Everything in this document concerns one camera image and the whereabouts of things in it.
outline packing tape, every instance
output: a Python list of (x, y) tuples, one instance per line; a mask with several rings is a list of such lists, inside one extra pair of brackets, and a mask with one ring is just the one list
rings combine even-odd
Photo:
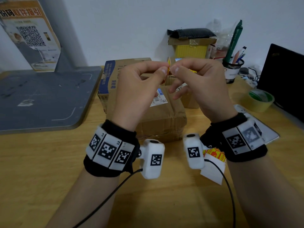
[(275, 101), (270, 93), (254, 89), (249, 91), (241, 100), (241, 105), (253, 112), (264, 112)]

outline forearm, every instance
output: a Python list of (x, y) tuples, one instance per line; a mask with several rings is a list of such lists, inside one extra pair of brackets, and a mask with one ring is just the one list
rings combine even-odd
[[(119, 176), (95, 177), (83, 169), (46, 228), (72, 228), (101, 204), (118, 183)], [(106, 227), (114, 197), (115, 195), (80, 227)]]
[(247, 162), (227, 163), (250, 226), (301, 227), (304, 224), (304, 199), (268, 155)]

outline mesh pen cup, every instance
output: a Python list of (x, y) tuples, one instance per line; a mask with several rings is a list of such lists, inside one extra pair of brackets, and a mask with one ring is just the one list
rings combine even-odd
[(240, 60), (238, 64), (231, 64), (223, 60), (226, 84), (234, 83), (234, 79), (238, 75), (238, 72), (244, 63), (245, 62), (243, 60)]

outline red and yellow label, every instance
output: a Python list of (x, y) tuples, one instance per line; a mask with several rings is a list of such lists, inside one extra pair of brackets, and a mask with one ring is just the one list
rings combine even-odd
[(205, 154), (208, 153), (211, 156), (217, 158), (218, 160), (221, 160), (222, 162), (226, 161), (226, 157), (225, 154), (223, 152), (221, 152), (219, 149), (217, 148), (213, 148), (213, 149), (205, 149), (203, 150), (203, 155), (205, 156)]

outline barcode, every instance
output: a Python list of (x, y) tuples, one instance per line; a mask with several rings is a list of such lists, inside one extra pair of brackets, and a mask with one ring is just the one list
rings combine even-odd
[(46, 46), (36, 26), (16, 26), (29, 46)]

